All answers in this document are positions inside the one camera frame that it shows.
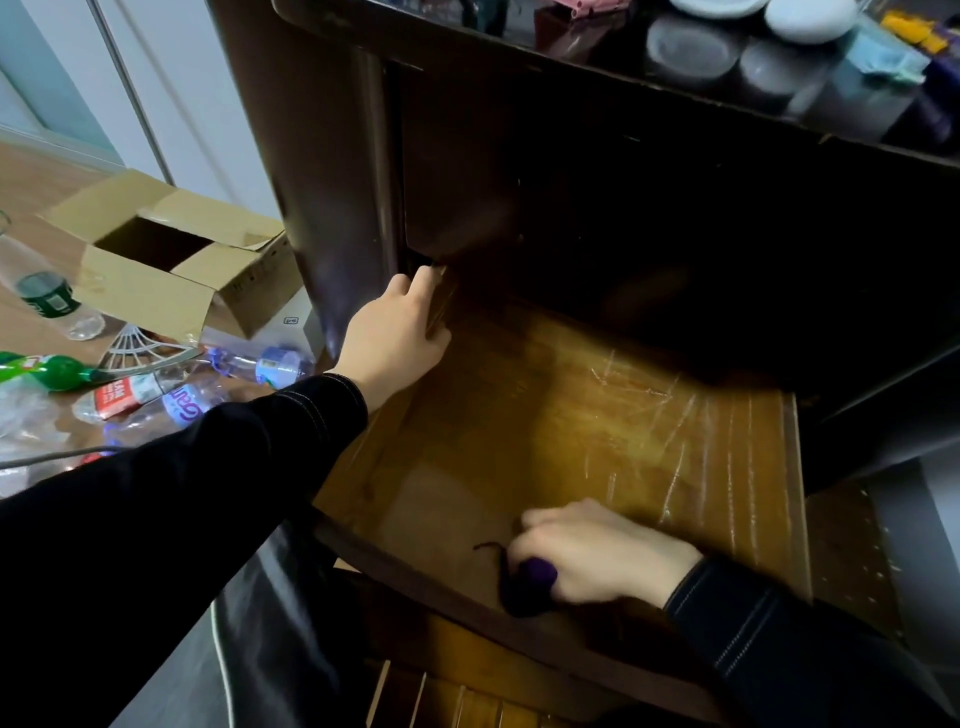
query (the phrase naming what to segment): plastic container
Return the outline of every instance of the plastic container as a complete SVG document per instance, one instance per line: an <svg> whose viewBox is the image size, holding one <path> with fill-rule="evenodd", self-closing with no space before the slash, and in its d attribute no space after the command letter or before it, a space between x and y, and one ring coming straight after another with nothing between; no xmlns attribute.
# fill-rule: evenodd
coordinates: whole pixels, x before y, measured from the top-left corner
<svg viewBox="0 0 960 728"><path fill-rule="evenodd" d="M99 425L111 417L129 414L173 391L207 366L205 361L194 359L144 375L125 376L82 395L71 407L73 416L81 422Z"/></svg>
<svg viewBox="0 0 960 728"><path fill-rule="evenodd" d="M274 389L289 387L313 374L312 356L292 349L269 347L256 358L215 347L207 352L213 368L223 376L236 376Z"/></svg>
<svg viewBox="0 0 960 728"><path fill-rule="evenodd" d="M147 402L122 423L104 425L108 445L135 448L197 422L217 404L229 401L227 388L214 374L198 376L162 397Z"/></svg>
<svg viewBox="0 0 960 728"><path fill-rule="evenodd" d="M0 352L0 382L24 375L30 375L51 392L65 392L85 384L100 384L110 377L72 356L24 356Z"/></svg>
<svg viewBox="0 0 960 728"><path fill-rule="evenodd" d="M73 298L70 284L36 251L3 234L0 213L0 281L68 339L85 341L104 330L104 317Z"/></svg>

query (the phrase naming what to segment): small black object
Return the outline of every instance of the small black object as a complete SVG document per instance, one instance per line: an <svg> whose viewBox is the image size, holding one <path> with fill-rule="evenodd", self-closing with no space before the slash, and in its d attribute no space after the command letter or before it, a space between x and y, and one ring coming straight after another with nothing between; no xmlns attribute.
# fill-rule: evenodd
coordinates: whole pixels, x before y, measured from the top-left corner
<svg viewBox="0 0 960 728"><path fill-rule="evenodd" d="M550 590L557 581L557 569L549 561L527 559L510 571L507 549L496 542L477 544L473 548L495 546L500 551L498 593L500 605L511 617L536 617L554 608Z"/></svg>

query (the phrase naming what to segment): cardboard box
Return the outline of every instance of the cardboard box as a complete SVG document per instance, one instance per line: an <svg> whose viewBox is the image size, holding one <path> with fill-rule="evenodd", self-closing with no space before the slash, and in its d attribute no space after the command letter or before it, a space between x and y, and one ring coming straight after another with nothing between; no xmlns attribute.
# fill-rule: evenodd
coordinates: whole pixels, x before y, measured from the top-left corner
<svg viewBox="0 0 960 728"><path fill-rule="evenodd" d="M129 170L41 215L86 243L78 301L186 344L249 338L302 286L283 225Z"/></svg>
<svg viewBox="0 0 960 728"><path fill-rule="evenodd" d="M204 327L201 343L224 347L244 356L257 357L267 347L296 349L320 358L324 352L324 330L313 309L306 288L301 288L267 325L250 339L241 339L213 327Z"/></svg>

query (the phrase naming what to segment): white stitching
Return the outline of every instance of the white stitching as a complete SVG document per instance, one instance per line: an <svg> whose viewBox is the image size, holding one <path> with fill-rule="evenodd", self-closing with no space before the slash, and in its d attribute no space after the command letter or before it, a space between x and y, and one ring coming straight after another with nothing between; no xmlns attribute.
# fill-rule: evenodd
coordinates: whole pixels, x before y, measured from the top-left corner
<svg viewBox="0 0 960 728"><path fill-rule="evenodd" d="M690 595L693 594L693 591L703 583L704 577L706 577L707 574L711 572L713 572L713 562L708 563L704 567L704 569L700 572L700 574L697 576L697 578L693 580L693 583L690 584L690 586L687 588L687 592L684 595L684 598L681 599L680 604L677 605L677 609L674 610L674 613L673 613L674 618L680 613L680 610L683 609L684 605L686 604L686 601L690 599ZM667 600L666 604L663 605L664 612L669 612L671 601L673 601L672 596L670 597L670 599Z"/></svg>
<svg viewBox="0 0 960 728"><path fill-rule="evenodd" d="M743 649L740 650L740 654L736 656L736 659L730 663L730 666L727 668L727 671L724 673L724 677L730 677L730 673L733 672L733 668L736 667L737 663L740 662L740 658L747 654L747 650L750 649L750 645L754 643L756 636L760 634L760 630L763 629L763 625L767 623L767 619L770 618L770 615L774 613L774 607L777 606L777 597L774 595L774 599L770 602L770 607L767 609L767 613L763 616L763 619L760 620L760 624L756 626L754 634L750 636L750 639L746 644L743 645Z"/></svg>
<svg viewBox="0 0 960 728"><path fill-rule="evenodd" d="M342 375L326 375L326 376L330 379L333 379L334 381L339 381L341 384L343 384L347 388L347 391L350 392L350 396L353 397L353 401L357 403L358 407L363 407L364 409L367 408L366 402L360 401L359 399L357 399L357 393L353 391L353 387L356 386L355 384L353 385L353 387L351 387L349 384L347 384L345 381L341 379Z"/></svg>
<svg viewBox="0 0 960 728"><path fill-rule="evenodd" d="M303 406L303 402L301 402L300 400L294 400L292 397L287 397L287 393L286 393L286 392L277 392L276 395L277 395L278 397L283 397L283 398L285 398L286 400L291 401L293 404L299 405L300 408L301 408L304 412L306 412L307 416L310 418L310 422L313 423L313 428L314 428L315 430L317 430L317 439L320 440L321 443L323 443L323 442L324 442L324 434L323 434L322 432L320 432L320 426L317 425L317 418L315 418L315 417L313 416L313 413L312 413L310 410L308 410L305 406Z"/></svg>
<svg viewBox="0 0 960 728"><path fill-rule="evenodd" d="M326 426L326 420L324 419L324 415L323 415L323 413L321 413L320 408L314 403L314 401L311 400L311 399L310 399L309 397L307 397L306 395L301 394L300 392L296 392L296 391L294 391L294 390L292 390L292 389L291 389L291 390L286 390L286 391L284 391L284 394L286 394L286 395L297 395L297 397L299 397L301 400L304 400L307 404L309 404L309 405L313 408L313 411L317 413L317 417L320 418L320 422L321 422L321 424L324 426L324 432L326 433L326 439L329 440L329 439L330 439L330 428Z"/></svg>
<svg viewBox="0 0 960 728"><path fill-rule="evenodd" d="M733 639L730 640L730 644L727 645L727 649L725 649L723 652L721 652L721 653L720 653L720 657L718 657L717 660L716 660L716 662L713 663L713 666L714 666L714 667L716 667L717 669L720 668L720 663L723 662L723 659L724 659L725 657L727 657L727 654L731 651L731 649L733 648L733 646L734 646L737 642L739 642L739 640L740 640L741 637L743 637L743 633L746 632L747 626L750 624L751 621L753 621L754 615L756 615L756 613L760 611L760 607L763 606L763 602L765 602L765 601L767 600L767 597L770 596L770 594L771 594L772 592L773 592L773 590L772 590L770 587L767 587L767 588L763 591L763 594L760 595L760 599L758 599L758 600L756 601L756 604L754 605L754 608L753 608L752 610L750 610L750 614L747 615L747 618L743 620L743 624L740 625L740 629L738 629L738 630L736 631L736 634L733 635Z"/></svg>

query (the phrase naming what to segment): open drawer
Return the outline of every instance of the open drawer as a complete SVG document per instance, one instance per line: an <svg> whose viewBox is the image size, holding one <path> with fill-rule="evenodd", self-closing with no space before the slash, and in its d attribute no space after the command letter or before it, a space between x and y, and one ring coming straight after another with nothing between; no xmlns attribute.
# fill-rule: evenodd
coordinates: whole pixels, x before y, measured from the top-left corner
<svg viewBox="0 0 960 728"><path fill-rule="evenodd" d="M795 408L710 387L655 352L528 303L456 289L444 360L394 397L318 494L317 536L360 571L529 657L721 720L711 677L635 602L513 619L498 556L518 515L593 497L809 597Z"/></svg>

